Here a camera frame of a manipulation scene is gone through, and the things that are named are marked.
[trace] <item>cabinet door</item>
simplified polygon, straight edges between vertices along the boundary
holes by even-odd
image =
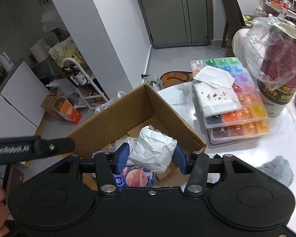
[[[0,138],[32,136],[37,127],[0,95]]]
[[[25,61],[19,65],[1,91],[1,95],[37,127],[45,113],[41,104],[49,94]]]
[[[193,44],[208,44],[206,0],[187,0]]]
[[[182,0],[141,0],[156,48],[187,44]]]

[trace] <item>blue gripper pad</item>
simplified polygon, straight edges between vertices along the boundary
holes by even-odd
[[[174,150],[173,158],[181,173],[188,173],[187,168],[188,164],[191,163],[191,155],[186,150],[182,149],[178,144]]]
[[[116,152],[113,153],[113,164],[115,172],[113,174],[119,175],[122,173],[129,156],[129,144],[123,143]]]

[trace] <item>blue logo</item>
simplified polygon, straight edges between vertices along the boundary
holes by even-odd
[[[115,181],[116,181],[117,186],[119,186],[119,187],[123,186],[123,180],[120,176],[117,176],[115,178]]]

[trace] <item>gray fluffy cloth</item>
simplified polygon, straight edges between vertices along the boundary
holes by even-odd
[[[262,166],[257,167],[257,169],[279,181],[286,187],[289,187],[294,180],[294,174],[290,168],[289,162],[282,156],[276,156],[275,159],[264,163]]]

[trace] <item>paper towel roll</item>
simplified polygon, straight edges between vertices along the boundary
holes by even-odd
[[[46,43],[44,39],[38,40],[37,43],[30,48],[33,56],[38,63],[43,62],[49,57],[49,49],[50,46]]]

